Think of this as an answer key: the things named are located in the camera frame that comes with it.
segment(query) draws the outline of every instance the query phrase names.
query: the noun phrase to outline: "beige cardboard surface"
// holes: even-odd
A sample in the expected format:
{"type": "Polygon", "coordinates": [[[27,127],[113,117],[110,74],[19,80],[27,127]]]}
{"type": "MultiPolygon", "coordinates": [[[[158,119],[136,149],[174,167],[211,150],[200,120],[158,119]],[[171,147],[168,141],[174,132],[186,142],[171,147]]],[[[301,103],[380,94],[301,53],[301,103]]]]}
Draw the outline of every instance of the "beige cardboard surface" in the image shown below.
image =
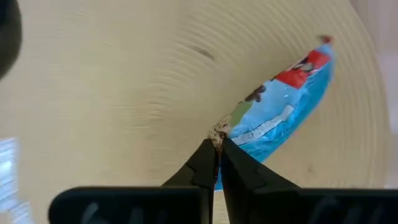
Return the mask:
{"type": "MultiPolygon", "coordinates": [[[[389,151],[375,54],[347,0],[19,1],[0,137],[21,145],[37,223],[78,185],[158,185],[259,83],[335,37],[333,83],[266,165],[301,186],[382,187],[389,151]]],[[[226,223],[217,193],[216,223],[226,223]]]]}

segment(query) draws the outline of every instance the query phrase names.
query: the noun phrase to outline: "snack bag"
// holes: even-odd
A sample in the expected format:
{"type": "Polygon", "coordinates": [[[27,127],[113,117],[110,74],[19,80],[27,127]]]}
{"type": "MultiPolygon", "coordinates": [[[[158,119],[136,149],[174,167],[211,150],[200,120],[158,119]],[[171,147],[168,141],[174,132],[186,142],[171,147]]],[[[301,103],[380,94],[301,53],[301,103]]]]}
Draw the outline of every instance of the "snack bag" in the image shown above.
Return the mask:
{"type": "MultiPolygon", "coordinates": [[[[208,137],[221,152],[230,138],[259,162],[270,156],[321,100],[334,67],[331,37],[304,59],[256,88],[232,113],[210,131],[208,137]]],[[[222,189],[219,171],[215,190],[222,189]]]]}

